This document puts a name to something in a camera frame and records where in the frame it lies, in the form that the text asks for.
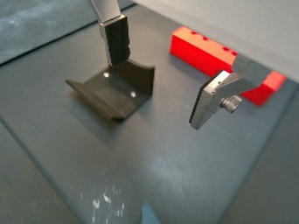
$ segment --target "red block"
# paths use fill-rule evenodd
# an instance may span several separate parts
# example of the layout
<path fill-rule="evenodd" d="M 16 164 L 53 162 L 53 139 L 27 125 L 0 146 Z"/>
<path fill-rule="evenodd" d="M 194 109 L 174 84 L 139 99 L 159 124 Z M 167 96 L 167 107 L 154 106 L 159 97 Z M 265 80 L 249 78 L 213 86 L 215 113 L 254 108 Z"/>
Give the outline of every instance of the red block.
<path fill-rule="evenodd" d="M 214 76 L 219 70 L 231 73 L 231 65 L 238 55 L 235 51 L 186 27 L 181 27 L 173 32 L 171 54 L 209 76 Z M 285 81 L 286 77 L 281 73 L 273 72 L 263 84 L 242 95 L 258 106 L 262 106 Z"/>

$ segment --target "gray floor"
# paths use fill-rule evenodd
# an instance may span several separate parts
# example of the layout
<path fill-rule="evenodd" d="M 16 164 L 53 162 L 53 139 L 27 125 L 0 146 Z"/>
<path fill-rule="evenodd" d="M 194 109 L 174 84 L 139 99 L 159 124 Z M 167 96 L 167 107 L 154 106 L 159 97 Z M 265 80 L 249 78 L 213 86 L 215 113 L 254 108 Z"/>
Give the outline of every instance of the gray floor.
<path fill-rule="evenodd" d="M 119 6 L 131 5 L 119 0 Z M 0 64 L 97 21 L 89 0 L 0 0 Z"/>
<path fill-rule="evenodd" d="M 154 97 L 129 119 L 109 122 L 65 83 L 107 66 L 95 25 L 0 68 L 0 115 L 86 223 L 138 223 L 145 202 L 162 223 L 218 223 L 297 85 L 195 131 L 189 118 L 209 78 L 169 53 L 181 25 L 141 6 L 126 15 L 133 59 L 157 65 Z"/>
<path fill-rule="evenodd" d="M 0 154 L 0 223 L 81 223 L 2 123 Z"/>
<path fill-rule="evenodd" d="M 299 223 L 299 92 L 223 223 Z"/>

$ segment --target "gray table surface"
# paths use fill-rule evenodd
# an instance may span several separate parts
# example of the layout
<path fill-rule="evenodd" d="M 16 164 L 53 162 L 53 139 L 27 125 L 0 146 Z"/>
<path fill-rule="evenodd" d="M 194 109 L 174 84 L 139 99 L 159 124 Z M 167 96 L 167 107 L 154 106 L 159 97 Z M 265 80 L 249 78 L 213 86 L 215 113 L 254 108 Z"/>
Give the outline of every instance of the gray table surface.
<path fill-rule="evenodd" d="M 142 202 L 162 223 L 217 223 L 295 83 L 286 82 L 263 108 L 245 101 L 234 115 L 221 111 L 195 131 L 189 118 L 209 78 L 169 53 L 179 24 L 141 6 L 126 15 L 133 59 L 157 65 L 154 97 L 129 119 L 107 121 L 65 84 L 67 78 L 87 80 L 107 66 L 95 25 L 0 68 L 0 115 L 87 223 L 94 215 L 138 222 Z"/>
<path fill-rule="evenodd" d="M 81 223 L 0 118 L 0 223 Z"/>
<path fill-rule="evenodd" d="M 299 88 L 225 224 L 299 223 Z"/>

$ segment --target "metal bracket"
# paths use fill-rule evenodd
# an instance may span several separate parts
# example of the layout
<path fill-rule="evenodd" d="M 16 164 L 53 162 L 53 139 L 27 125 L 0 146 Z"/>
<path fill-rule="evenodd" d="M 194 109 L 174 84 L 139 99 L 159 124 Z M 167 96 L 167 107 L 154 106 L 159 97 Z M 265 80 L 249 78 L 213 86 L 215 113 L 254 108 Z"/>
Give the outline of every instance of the metal bracket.
<path fill-rule="evenodd" d="M 271 73 L 266 66 L 242 55 L 234 61 L 233 71 L 234 73 L 221 72 L 201 88 L 190 120 L 197 130 L 221 108 L 230 113 L 235 111 L 242 102 L 237 95 L 257 88 Z"/>
<path fill-rule="evenodd" d="M 129 60 L 118 67 L 110 66 L 85 83 L 67 83 L 107 119 L 123 121 L 151 97 L 154 81 L 155 68 Z"/>

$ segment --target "black metal bracket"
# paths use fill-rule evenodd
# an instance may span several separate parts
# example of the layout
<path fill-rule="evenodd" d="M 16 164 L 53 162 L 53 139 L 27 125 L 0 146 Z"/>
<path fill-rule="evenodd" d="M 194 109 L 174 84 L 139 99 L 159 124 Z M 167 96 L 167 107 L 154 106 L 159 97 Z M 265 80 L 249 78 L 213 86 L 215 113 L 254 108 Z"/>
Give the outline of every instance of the black metal bracket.
<path fill-rule="evenodd" d="M 85 83 L 74 80 L 67 83 L 107 119 L 123 121 L 151 97 L 154 81 L 155 68 L 127 60 Z"/>

